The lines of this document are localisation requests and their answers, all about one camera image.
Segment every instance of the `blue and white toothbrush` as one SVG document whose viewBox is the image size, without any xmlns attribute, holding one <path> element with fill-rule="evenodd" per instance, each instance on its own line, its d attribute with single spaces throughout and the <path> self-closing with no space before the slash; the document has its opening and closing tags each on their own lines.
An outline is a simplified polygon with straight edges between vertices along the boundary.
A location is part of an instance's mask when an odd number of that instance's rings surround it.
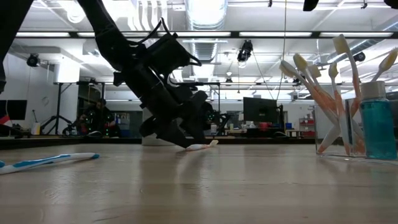
<svg viewBox="0 0 398 224">
<path fill-rule="evenodd" d="M 1 174 L 9 174 L 12 172 L 19 172 L 21 170 L 29 169 L 32 167 L 53 164 L 56 162 L 65 162 L 71 160 L 84 160 L 84 159 L 97 159 L 100 155 L 93 152 L 86 153 L 73 153 L 73 154 L 61 154 L 59 156 L 53 156 L 43 159 L 36 159 L 32 161 L 21 161 L 14 165 L 6 166 L 3 161 L 0 161 L 0 175 Z"/>
</svg>

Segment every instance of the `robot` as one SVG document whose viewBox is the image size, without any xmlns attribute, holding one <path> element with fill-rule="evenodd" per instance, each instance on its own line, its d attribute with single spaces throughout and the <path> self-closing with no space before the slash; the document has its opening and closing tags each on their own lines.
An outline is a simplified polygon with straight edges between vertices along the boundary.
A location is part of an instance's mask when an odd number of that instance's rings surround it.
<svg viewBox="0 0 398 224">
<path fill-rule="evenodd" d="M 133 42 L 123 36 L 101 0 L 77 1 L 93 27 L 101 55 L 118 71 L 114 72 L 113 84 L 118 86 L 126 83 L 140 99 L 141 108 L 147 108 L 153 115 L 140 127 L 142 136 L 156 133 L 157 138 L 186 148 L 191 144 L 178 128 L 180 126 L 197 143 L 204 143 L 203 128 L 198 117 L 202 105 L 207 103 L 207 94 L 204 91 L 193 94 L 187 86 L 174 87 L 167 82 L 169 75 L 178 67 L 201 66 L 201 62 L 178 43 L 177 34 L 171 34 L 161 20 L 148 37 Z M 1 61 L 4 61 L 32 2 L 2 1 Z M 167 34 L 147 48 L 143 42 L 162 24 Z M 6 76 L 3 65 L 0 66 L 1 94 L 6 85 Z"/>
</svg>

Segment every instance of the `computer monitor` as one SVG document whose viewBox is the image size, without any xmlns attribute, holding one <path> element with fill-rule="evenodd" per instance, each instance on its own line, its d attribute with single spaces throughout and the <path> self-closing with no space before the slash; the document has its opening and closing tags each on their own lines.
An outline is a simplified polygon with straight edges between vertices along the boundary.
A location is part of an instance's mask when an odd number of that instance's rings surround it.
<svg viewBox="0 0 398 224">
<path fill-rule="evenodd" d="M 243 116 L 245 121 L 279 122 L 277 101 L 261 98 L 243 98 Z"/>
</svg>

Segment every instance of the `bottle cap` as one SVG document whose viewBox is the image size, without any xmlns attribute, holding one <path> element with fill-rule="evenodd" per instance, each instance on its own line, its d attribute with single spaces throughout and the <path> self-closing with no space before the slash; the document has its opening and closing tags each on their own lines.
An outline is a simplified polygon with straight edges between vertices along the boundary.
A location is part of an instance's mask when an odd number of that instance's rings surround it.
<svg viewBox="0 0 398 224">
<path fill-rule="evenodd" d="M 383 81 L 367 82 L 361 84 L 362 99 L 385 98 L 386 86 Z"/>
</svg>

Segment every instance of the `mouthwash bottle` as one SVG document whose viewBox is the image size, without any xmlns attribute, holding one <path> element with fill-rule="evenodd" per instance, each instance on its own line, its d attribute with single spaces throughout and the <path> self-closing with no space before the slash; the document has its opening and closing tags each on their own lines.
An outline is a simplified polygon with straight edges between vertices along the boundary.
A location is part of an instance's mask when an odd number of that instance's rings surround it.
<svg viewBox="0 0 398 224">
<path fill-rule="evenodd" d="M 394 125 L 383 81 L 361 84 L 361 115 L 366 156 L 372 159 L 397 159 Z"/>
</svg>

